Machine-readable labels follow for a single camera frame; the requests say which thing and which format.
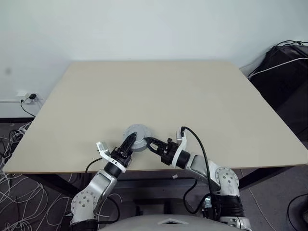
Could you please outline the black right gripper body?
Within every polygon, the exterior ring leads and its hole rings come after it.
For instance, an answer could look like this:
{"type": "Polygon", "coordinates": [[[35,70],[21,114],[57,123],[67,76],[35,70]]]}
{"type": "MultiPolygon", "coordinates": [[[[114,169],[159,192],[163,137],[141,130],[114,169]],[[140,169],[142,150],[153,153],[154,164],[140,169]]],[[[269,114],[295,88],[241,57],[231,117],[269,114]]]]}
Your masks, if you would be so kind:
{"type": "Polygon", "coordinates": [[[175,143],[171,138],[168,138],[167,143],[164,143],[161,149],[161,162],[168,166],[171,165],[178,149],[177,143],[175,143]]]}

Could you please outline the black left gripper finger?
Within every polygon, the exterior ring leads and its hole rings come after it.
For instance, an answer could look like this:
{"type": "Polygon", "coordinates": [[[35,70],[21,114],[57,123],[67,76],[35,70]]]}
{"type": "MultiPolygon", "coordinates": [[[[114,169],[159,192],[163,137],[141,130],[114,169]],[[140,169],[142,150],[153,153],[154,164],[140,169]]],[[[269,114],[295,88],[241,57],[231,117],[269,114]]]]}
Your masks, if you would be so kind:
{"type": "Polygon", "coordinates": [[[121,155],[131,155],[132,154],[132,146],[135,143],[135,140],[137,138],[137,133],[133,132],[130,135],[126,137],[124,142],[120,146],[120,154],[121,155]]]}

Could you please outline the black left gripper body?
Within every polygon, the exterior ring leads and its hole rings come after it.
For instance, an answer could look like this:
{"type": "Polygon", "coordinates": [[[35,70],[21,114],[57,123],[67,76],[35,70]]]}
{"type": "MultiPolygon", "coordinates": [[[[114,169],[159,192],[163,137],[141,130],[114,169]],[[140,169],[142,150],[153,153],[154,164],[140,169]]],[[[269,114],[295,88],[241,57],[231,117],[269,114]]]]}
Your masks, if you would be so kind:
{"type": "Polygon", "coordinates": [[[110,157],[112,158],[111,163],[117,167],[128,167],[131,163],[131,155],[133,151],[129,148],[116,147],[112,150],[110,157]]]}

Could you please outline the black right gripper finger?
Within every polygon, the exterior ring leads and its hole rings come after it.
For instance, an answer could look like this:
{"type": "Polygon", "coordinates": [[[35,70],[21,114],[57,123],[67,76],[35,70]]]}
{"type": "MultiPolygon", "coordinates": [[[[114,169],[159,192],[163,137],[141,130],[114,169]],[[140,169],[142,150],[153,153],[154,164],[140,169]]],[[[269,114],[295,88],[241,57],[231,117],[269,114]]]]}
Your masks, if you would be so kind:
{"type": "Polygon", "coordinates": [[[158,147],[165,147],[167,146],[167,143],[159,140],[159,139],[156,139],[154,137],[145,137],[145,141],[147,142],[147,145],[156,145],[158,147]]]}
{"type": "Polygon", "coordinates": [[[166,144],[165,143],[148,143],[147,147],[151,152],[157,155],[166,154],[166,144]]]}

